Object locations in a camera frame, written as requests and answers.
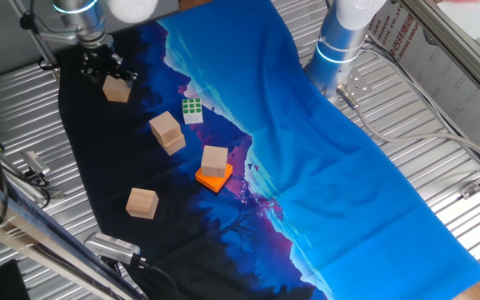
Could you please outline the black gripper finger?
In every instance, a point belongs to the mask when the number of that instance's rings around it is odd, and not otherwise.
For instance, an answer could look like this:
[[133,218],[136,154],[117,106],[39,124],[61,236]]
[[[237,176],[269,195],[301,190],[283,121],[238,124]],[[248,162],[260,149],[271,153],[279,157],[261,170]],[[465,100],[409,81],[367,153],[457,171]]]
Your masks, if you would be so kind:
[[110,57],[108,74],[113,78],[122,79],[126,83],[133,83],[138,78],[138,74],[128,70],[123,64],[123,59],[116,53]]
[[89,66],[86,62],[82,65],[81,74],[90,79],[94,84],[98,83],[98,70]]

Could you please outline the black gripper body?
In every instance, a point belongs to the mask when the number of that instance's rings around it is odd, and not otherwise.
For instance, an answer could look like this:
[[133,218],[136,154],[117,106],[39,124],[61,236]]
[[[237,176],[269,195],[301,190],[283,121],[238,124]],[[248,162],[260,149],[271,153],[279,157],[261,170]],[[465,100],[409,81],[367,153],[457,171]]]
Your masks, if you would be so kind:
[[96,68],[98,73],[108,73],[109,60],[113,53],[113,50],[107,45],[94,49],[85,49],[82,64],[87,63],[89,66]]

